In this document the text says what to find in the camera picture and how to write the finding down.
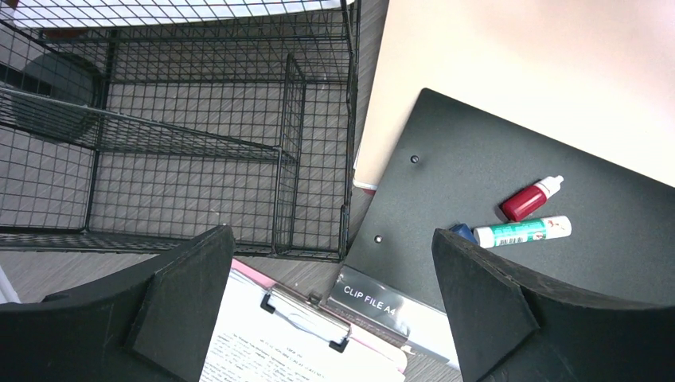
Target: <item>beige folder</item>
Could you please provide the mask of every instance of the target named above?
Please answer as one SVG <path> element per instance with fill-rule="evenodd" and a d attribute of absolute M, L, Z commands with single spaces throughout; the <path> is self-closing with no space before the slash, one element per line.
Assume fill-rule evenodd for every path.
<path fill-rule="evenodd" d="M 390 0 L 356 186 L 422 88 L 675 186 L 675 2 Z"/>

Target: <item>label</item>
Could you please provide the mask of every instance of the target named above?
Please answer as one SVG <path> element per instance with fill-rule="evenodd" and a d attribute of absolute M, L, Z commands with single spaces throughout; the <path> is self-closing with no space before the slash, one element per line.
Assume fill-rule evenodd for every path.
<path fill-rule="evenodd" d="M 546 224 L 542 220 L 495 225 L 491 228 L 495 247 L 546 239 Z"/>

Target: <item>wire basket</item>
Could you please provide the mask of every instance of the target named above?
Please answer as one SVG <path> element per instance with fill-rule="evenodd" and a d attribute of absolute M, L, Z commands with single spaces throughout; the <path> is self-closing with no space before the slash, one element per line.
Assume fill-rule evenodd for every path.
<path fill-rule="evenodd" d="M 122 28 L 0 21 L 0 248 L 155 252 L 227 224 L 238 255 L 343 259 L 358 22 L 344 0 Z"/>

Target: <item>bottle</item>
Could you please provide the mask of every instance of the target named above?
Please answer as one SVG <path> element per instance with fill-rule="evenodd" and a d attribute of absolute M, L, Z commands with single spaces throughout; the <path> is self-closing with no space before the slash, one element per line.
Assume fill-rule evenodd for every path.
<path fill-rule="evenodd" d="M 483 248 L 557 239 L 571 234 L 572 223 L 567 216 L 551 216 L 520 223 L 474 228 L 474 237 Z"/>
<path fill-rule="evenodd" d="M 501 205 L 501 210 L 511 221 L 521 221 L 527 215 L 544 205 L 553 194 L 560 191 L 563 177 L 545 177 L 525 187 Z"/>

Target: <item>blue cap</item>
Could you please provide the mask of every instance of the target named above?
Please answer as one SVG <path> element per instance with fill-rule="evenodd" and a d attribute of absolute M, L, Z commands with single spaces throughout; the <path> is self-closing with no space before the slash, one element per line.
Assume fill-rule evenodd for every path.
<path fill-rule="evenodd" d="M 450 231 L 460 235 L 464 239 L 469 240 L 473 244 L 478 244 L 474 234 L 471 233 L 471 229 L 466 224 L 457 224 L 453 228 L 450 228 Z"/>

